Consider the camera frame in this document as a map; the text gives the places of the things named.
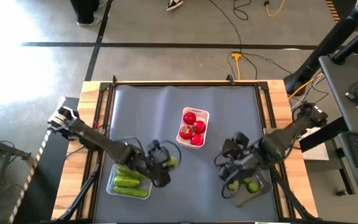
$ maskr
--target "white paper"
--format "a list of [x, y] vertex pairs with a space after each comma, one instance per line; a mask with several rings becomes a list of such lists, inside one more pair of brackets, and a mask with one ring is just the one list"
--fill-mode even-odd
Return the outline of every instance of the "white paper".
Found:
[[[320, 128], [311, 128], [311, 129], [307, 129], [307, 133], [302, 135], [302, 137], [300, 138], [303, 139], [307, 136], [309, 136], [310, 134], [315, 133], [316, 131], [320, 130]], [[324, 143], [321, 143], [320, 145], [306, 151], [303, 153], [303, 159], [304, 160], [321, 160], [321, 161], [328, 161], [329, 157], [328, 157], [328, 153], [327, 153], [327, 148], [326, 145]]]

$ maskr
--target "gray table mat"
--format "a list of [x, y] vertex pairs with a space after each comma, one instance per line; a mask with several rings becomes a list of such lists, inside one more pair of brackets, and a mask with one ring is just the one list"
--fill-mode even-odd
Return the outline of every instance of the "gray table mat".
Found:
[[[109, 195], [106, 185], [114, 161], [106, 156], [98, 189], [94, 221], [103, 222], [234, 222], [277, 220], [273, 192], [241, 208], [221, 197], [223, 181], [213, 164], [226, 138], [242, 131], [250, 141], [262, 136], [255, 90], [252, 86], [133, 87], [118, 86], [110, 138], [137, 137], [144, 147], [152, 139], [176, 136], [184, 107], [209, 112], [206, 142], [201, 149], [180, 146], [181, 165], [164, 188], [153, 187], [147, 200]], [[175, 149], [168, 148], [177, 155]]]

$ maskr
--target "gray floor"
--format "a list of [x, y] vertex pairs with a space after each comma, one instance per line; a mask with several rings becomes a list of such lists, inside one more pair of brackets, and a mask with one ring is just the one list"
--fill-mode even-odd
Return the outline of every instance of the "gray floor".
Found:
[[[232, 13], [232, 1], [215, 0], [238, 26], [243, 44], [316, 45], [334, 25], [325, 0], [289, 0], [274, 18], [262, 1], [244, 8], [248, 21]], [[93, 48], [18, 47], [20, 42], [94, 42], [99, 26], [80, 28], [69, 0], [4, 0], [0, 4], [0, 140], [10, 140], [36, 154], [44, 138], [46, 121], [62, 96], [79, 97]], [[238, 44], [233, 27], [207, 0], [186, 0], [165, 12], [167, 0], [114, 0], [103, 42]], [[271, 1], [276, 10], [280, 1]], [[92, 80], [216, 80], [231, 73], [230, 49], [100, 49]], [[244, 50], [271, 58], [295, 71], [309, 50]], [[250, 56], [260, 79], [281, 79], [286, 72], [271, 62]], [[254, 79], [255, 70], [241, 60], [242, 79]], [[330, 92], [324, 80], [317, 86]], [[320, 99], [312, 91], [308, 100]], [[318, 103], [332, 121], [340, 116], [332, 95]], [[30, 163], [9, 165], [6, 184], [23, 184]], [[358, 194], [335, 197], [343, 187], [338, 172], [308, 169], [320, 216], [327, 220], [358, 222]], [[0, 195], [0, 219], [7, 220], [19, 189]]]

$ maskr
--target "white plastic container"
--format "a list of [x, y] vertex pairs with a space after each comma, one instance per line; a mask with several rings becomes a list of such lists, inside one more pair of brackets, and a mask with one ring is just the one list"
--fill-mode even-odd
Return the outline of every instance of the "white plastic container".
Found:
[[152, 182], [151, 182], [151, 180], [149, 180], [147, 178], [144, 178], [144, 179], [140, 180], [140, 183], [137, 186], [137, 188], [143, 189], [143, 190], [149, 192], [149, 195], [146, 198], [134, 197], [134, 196], [129, 196], [129, 195], [121, 195], [121, 194], [115, 193], [113, 191], [113, 188], [115, 186], [114, 185], [114, 178], [116, 178], [116, 176], [117, 176], [117, 168], [118, 168], [117, 164], [114, 164], [111, 167], [109, 182], [107, 183], [107, 186], [106, 186], [106, 192], [108, 194], [118, 195], [118, 196], [123, 196], [123, 197], [138, 198], [138, 199], [142, 199], [142, 200], [148, 199], [150, 197], [150, 193], [152, 191]]
[[[183, 139], [180, 136], [180, 129], [184, 126], [190, 126], [189, 124], [186, 124], [185, 121], [183, 120], [183, 116], [188, 112], [192, 112], [196, 115], [196, 121], [204, 121], [204, 123], [205, 123], [205, 132], [203, 134], [201, 134], [203, 136], [204, 141], [203, 141], [203, 144], [200, 146], [194, 146], [190, 143], [190, 139]], [[205, 144], [206, 132], [208, 130], [209, 112], [205, 111], [205, 110], [196, 109], [196, 108], [186, 107], [183, 109], [180, 119], [181, 119], [181, 123], [180, 123], [179, 131], [178, 131], [177, 142], [179, 144], [181, 144], [182, 146], [186, 146], [186, 147], [189, 147], [192, 149], [200, 149], [201, 147], [203, 147]]]

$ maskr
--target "red tomato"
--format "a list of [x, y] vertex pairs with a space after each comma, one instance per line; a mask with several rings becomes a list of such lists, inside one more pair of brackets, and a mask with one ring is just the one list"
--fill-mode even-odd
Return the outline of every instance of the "red tomato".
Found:
[[204, 138], [200, 134], [195, 134], [190, 140], [190, 143], [194, 146], [202, 146], [204, 143]]
[[183, 116], [183, 120], [186, 124], [194, 124], [194, 122], [196, 121], [196, 115], [192, 112], [186, 113]]
[[180, 137], [182, 137], [183, 139], [191, 139], [192, 135], [193, 135], [193, 130], [191, 129], [190, 126], [184, 126], [180, 128]]
[[206, 129], [205, 123], [203, 121], [196, 121], [193, 125], [195, 133], [197, 134], [202, 134]]

